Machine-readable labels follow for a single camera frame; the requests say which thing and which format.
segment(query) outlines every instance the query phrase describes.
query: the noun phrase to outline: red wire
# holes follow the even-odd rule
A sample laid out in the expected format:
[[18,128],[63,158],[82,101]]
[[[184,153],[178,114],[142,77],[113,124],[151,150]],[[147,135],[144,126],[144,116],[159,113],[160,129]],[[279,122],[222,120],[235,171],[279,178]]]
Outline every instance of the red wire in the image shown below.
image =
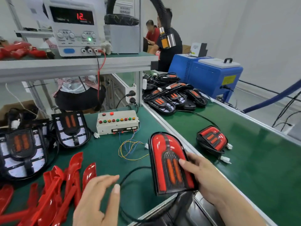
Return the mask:
[[98,98],[98,101],[99,101],[99,86],[100,86],[100,83],[99,83],[99,76],[100,76],[100,70],[102,69],[104,63],[106,62],[107,57],[106,57],[106,53],[104,53],[102,50],[98,50],[98,51],[100,51],[100,52],[102,52],[102,53],[104,54],[104,61],[103,61],[101,67],[99,68],[99,70],[98,70],[98,72],[97,72],[97,75],[98,75],[98,88],[97,88],[98,94],[97,94],[97,98]]

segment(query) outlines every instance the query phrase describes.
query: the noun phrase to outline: power socket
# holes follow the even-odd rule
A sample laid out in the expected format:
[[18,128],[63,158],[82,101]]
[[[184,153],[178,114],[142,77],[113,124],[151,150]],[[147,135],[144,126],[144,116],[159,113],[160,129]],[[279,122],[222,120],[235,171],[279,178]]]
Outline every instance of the power socket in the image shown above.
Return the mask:
[[136,95],[135,96],[129,96],[129,97],[126,97],[126,102],[130,104],[130,98],[135,98],[135,100],[137,100],[137,89],[136,89],[136,86],[132,86],[132,87],[127,87],[126,88],[126,94],[128,94],[131,90],[133,90]]

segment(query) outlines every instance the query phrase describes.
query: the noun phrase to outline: blue hose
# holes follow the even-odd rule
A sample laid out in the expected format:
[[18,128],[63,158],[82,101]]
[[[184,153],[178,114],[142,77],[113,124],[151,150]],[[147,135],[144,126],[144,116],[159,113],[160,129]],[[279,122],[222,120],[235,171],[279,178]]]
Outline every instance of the blue hose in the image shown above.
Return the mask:
[[273,98],[268,99],[268,100],[266,100],[262,103],[259,103],[257,105],[251,106],[247,109],[244,109],[243,112],[244,113],[249,113],[249,112],[252,112],[254,110],[257,110],[257,109],[263,108],[265,106],[268,106],[270,104],[273,104],[273,103],[281,100],[282,98],[285,98],[286,96],[294,93],[299,88],[301,88],[301,79],[298,82],[296,82],[295,84],[293,84],[292,86],[290,86],[289,88],[287,88],[285,91],[283,91],[280,94],[274,96]]

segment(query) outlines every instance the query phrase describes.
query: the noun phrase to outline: handle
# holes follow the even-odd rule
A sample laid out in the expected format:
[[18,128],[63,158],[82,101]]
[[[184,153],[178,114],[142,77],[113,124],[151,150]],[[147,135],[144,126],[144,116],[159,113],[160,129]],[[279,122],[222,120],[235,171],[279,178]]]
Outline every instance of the handle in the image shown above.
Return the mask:
[[233,59],[232,58],[226,58],[224,63],[227,63],[227,61],[229,60],[229,63],[232,63]]

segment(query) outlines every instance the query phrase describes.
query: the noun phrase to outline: red shirt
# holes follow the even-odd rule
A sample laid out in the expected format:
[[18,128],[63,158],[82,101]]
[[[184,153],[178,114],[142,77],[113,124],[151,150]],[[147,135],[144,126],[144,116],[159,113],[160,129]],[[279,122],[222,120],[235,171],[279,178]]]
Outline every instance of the red shirt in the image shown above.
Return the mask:
[[148,31],[148,33],[146,34],[146,38],[149,39],[150,41],[155,42],[155,44],[157,43],[159,36],[160,36],[160,32],[158,28],[155,28],[155,32],[153,34],[150,31]]

